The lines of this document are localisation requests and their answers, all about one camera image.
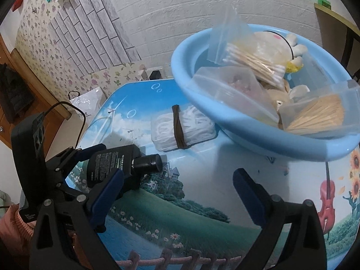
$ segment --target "floral wallpaper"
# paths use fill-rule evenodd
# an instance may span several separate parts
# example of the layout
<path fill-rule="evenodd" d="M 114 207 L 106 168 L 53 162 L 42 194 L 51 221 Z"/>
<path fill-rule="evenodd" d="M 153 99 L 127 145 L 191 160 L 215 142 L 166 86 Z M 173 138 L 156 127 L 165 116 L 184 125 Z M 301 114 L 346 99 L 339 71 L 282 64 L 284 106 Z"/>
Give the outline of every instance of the floral wallpaper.
<path fill-rule="evenodd" d="M 64 60 L 61 49 L 47 28 L 68 0 L 28 0 L 17 33 L 16 49 L 44 86 L 59 100 L 68 100 L 69 91 L 81 94 L 100 86 L 107 95 L 127 82 L 141 81 L 141 62 L 127 63 L 84 76 Z"/>

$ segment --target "table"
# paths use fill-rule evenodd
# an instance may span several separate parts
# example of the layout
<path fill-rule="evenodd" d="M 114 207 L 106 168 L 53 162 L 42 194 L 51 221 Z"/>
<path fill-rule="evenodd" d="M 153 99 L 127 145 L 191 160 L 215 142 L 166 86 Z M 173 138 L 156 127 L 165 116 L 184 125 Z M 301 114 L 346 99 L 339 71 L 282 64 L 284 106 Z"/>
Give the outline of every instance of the table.
<path fill-rule="evenodd" d="M 311 199 L 317 211 L 321 210 L 326 163 L 258 155 L 234 143 L 219 128 L 215 139 L 189 149 L 157 151 L 151 141 L 151 117 L 186 103 L 172 79 L 128 83 L 109 97 L 80 141 L 81 148 L 98 143 L 107 148 L 136 144 L 146 154 L 159 153 L 164 161 L 163 174 L 114 202 L 107 231 L 99 234 L 113 258 L 127 270 L 145 269 L 146 265 L 165 269 L 168 263 L 171 270 L 180 269 L 181 264 L 192 269 L 191 261 L 203 264 L 203 270 L 211 265 L 234 269 L 260 232 L 233 187 L 233 172 L 239 167 L 269 194 L 296 203 Z M 358 230 L 359 159 L 357 148 L 328 163 L 328 175 L 335 185 L 335 224 L 324 235 L 328 269 L 342 260 Z M 86 163 L 79 163 L 67 181 L 89 192 L 85 172 Z M 279 257 L 289 228 L 284 226 L 270 264 Z"/>

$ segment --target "white brick wall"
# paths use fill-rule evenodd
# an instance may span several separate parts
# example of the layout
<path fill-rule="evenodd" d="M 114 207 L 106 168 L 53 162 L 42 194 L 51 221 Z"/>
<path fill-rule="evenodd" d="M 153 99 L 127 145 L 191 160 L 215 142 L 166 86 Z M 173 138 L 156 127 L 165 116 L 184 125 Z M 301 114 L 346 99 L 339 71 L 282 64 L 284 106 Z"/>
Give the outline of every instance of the white brick wall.
<path fill-rule="evenodd" d="M 70 0 L 48 28 L 79 76 L 140 60 L 111 0 Z"/>
<path fill-rule="evenodd" d="M 112 0 L 129 39 L 148 68 L 169 65 L 172 51 L 186 37 L 212 26 L 212 17 L 232 0 Z M 316 0 L 238 0 L 248 23 L 298 33 L 319 45 Z M 340 0 L 332 9 L 352 20 Z"/>

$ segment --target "screw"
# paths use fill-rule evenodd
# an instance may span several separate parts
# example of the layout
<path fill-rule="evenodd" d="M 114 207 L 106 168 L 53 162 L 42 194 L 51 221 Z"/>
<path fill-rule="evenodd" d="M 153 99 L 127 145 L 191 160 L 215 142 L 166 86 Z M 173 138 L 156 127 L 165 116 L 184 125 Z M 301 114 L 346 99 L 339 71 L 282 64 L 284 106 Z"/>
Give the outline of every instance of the screw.
<path fill-rule="evenodd" d="M 76 200 L 78 202 L 84 202 L 86 200 L 86 196 L 85 195 L 79 195 L 76 197 Z"/>
<path fill-rule="evenodd" d="M 281 201 L 281 197 L 279 195 L 271 195 L 271 200 L 273 200 L 274 202 L 280 202 Z"/>
<path fill-rule="evenodd" d="M 44 201 L 44 205 L 45 205 L 45 206 L 51 205 L 51 200 L 50 200 L 50 199 L 46 199 L 46 200 Z"/>
<path fill-rule="evenodd" d="M 306 206 L 312 207 L 314 203 L 311 200 L 305 200 Z"/>

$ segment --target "red violin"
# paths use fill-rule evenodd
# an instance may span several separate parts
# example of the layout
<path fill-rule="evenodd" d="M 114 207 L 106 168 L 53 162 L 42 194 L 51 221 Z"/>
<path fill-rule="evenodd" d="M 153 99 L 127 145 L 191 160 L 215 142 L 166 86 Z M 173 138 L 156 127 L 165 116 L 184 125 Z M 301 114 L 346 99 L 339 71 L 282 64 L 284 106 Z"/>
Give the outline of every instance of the red violin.
<path fill-rule="evenodd" d="M 318 212 L 323 234 L 328 234 L 334 227 L 335 223 L 335 209 L 333 201 L 335 198 L 335 183 L 330 180 L 329 165 L 326 162 L 326 181 L 323 181 L 320 186 L 320 199 L 323 202 L 320 212 Z"/>

